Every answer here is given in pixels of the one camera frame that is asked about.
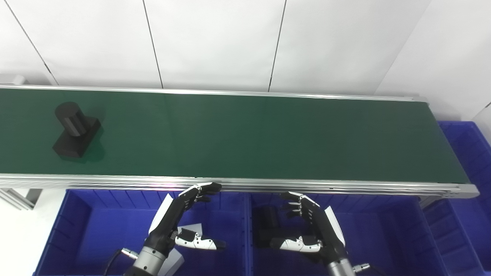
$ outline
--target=white floor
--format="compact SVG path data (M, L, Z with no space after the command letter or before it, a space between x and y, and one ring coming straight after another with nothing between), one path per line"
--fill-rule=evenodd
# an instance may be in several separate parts
M0 200L2 274L32 276L64 195L65 190L43 190L32 211L16 210Z

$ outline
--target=robotic finger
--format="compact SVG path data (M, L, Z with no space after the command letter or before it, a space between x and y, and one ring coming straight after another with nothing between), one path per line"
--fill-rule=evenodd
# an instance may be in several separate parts
M282 250L315 253L321 250L322 242L318 241L314 236L300 236L286 239L273 238L270 245L272 248Z
M176 245L195 249L217 250L225 249L226 243L223 241L215 241L206 236L200 236L197 232L182 229L177 235Z

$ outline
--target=cable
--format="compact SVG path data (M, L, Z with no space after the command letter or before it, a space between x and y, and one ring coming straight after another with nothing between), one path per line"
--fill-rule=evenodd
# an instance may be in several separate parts
M106 266L106 269L104 270L104 274L102 274L102 276L108 276L109 268L120 254L121 254L121 249L118 249L114 252L111 259L109 259L108 265Z

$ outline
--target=white wall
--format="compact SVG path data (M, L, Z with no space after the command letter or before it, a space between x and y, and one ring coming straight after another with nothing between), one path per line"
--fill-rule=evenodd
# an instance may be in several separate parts
M472 120L476 123L484 137L488 140L488 143L491 145L491 105L484 108Z
M433 0L376 94L419 93L437 119L471 120L491 101L491 1Z
M268 91L284 0L146 0L166 88Z
M370 94L430 0L288 0L270 91Z
M161 87L141 1L7 2L60 85Z
M2 73L22 75L30 84L55 84L4 1L0 1L0 74Z
M419 94L463 120L491 101L489 0L146 0L149 23L137 0L6 2L62 85ZM3 1L0 24L0 72L54 83Z

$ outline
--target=conveyor leg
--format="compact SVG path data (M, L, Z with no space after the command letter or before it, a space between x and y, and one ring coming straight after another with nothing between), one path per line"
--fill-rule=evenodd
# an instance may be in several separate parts
M439 199L442 199L439 195L420 195L419 206L421 206L421 209L424 209Z
M25 197L12 188L0 188L0 198L18 210L32 210L42 189L30 189Z

